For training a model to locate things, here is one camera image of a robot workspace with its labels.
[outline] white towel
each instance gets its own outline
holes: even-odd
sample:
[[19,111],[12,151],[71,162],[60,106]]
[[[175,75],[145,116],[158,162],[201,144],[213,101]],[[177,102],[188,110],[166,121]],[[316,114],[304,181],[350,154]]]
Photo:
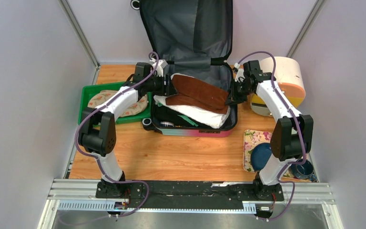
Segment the white towel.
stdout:
[[162,105],[169,107],[183,115],[196,120],[197,122],[211,126],[214,129],[220,128],[229,116],[231,108],[228,107],[226,114],[217,114],[211,111],[206,111],[196,106],[188,105],[166,105],[166,96],[155,95],[153,99],[156,103],[161,103]]

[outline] brown suede cloth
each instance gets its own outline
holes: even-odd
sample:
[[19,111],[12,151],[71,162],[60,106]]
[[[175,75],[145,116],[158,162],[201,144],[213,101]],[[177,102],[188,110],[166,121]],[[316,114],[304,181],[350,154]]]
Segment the brown suede cloth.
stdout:
[[177,74],[173,76],[172,84],[179,94],[166,98],[166,105],[197,106],[218,114],[226,114],[228,111],[228,106],[225,105],[228,92],[221,88]]

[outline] wooden tabletop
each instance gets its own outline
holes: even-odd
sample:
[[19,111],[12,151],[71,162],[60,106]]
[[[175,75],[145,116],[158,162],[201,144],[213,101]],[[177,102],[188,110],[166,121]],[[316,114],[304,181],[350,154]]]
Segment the wooden tabletop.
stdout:
[[[103,65],[97,84],[125,81],[134,65]],[[238,123],[225,138],[164,136],[145,131],[141,123],[116,125],[115,154],[126,179],[253,181],[243,169],[247,129],[272,132],[273,118],[254,113],[249,103],[238,105]],[[100,179],[94,159],[77,153],[70,178]]]

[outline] gray wall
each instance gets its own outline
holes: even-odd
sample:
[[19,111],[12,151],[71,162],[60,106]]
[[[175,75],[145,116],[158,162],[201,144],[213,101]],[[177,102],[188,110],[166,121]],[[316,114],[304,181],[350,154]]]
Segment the gray wall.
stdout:
[[[151,44],[140,13],[129,0],[69,0],[95,55],[102,63],[147,61]],[[315,0],[234,0],[230,62],[269,50],[286,56]]]
[[366,228],[366,1],[327,1],[294,58],[300,109],[315,120],[315,166],[345,228]]
[[0,0],[0,229],[37,227],[93,74],[57,0]]

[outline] green plastic basket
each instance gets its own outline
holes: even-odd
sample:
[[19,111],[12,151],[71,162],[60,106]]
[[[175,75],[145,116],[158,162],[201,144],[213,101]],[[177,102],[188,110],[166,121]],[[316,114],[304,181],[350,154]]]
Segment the green plastic basket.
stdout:
[[[90,99],[92,99],[96,94],[100,93],[103,90],[116,90],[116,91],[118,91],[121,88],[123,83],[124,82],[85,86],[82,89],[81,108],[79,110],[78,123],[79,124],[81,123],[81,121],[82,121],[81,120],[82,111],[85,109],[85,107],[88,106],[88,102],[90,101]],[[140,122],[144,118],[151,117],[151,93],[148,92],[147,96],[148,96],[149,104],[147,105],[145,110],[143,110],[141,113],[136,114],[136,115],[118,118],[116,120],[116,124]]]

